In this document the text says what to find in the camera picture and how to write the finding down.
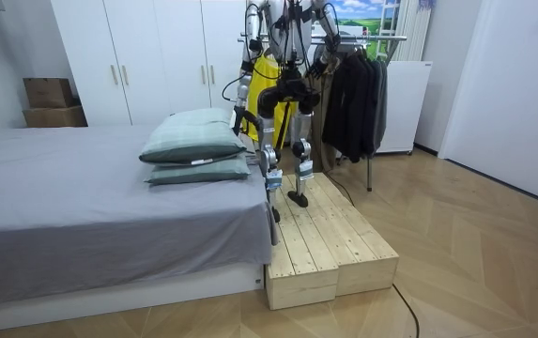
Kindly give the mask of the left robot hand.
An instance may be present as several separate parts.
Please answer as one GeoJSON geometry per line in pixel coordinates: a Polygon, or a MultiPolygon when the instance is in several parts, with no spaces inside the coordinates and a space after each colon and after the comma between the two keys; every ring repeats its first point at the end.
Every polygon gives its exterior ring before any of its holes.
{"type": "Polygon", "coordinates": [[[235,135],[239,135],[241,129],[241,123],[243,120],[248,122],[254,122],[254,115],[247,111],[244,107],[235,106],[233,108],[234,124],[232,131],[235,135]]]}

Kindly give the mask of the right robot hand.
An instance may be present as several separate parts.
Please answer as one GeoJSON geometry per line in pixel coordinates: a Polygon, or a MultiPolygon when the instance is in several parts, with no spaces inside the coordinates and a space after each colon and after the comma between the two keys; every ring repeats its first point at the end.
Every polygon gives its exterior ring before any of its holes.
{"type": "Polygon", "coordinates": [[[315,79],[320,78],[325,70],[327,69],[328,64],[323,62],[321,59],[317,59],[310,68],[307,70],[307,76],[315,79]]]}

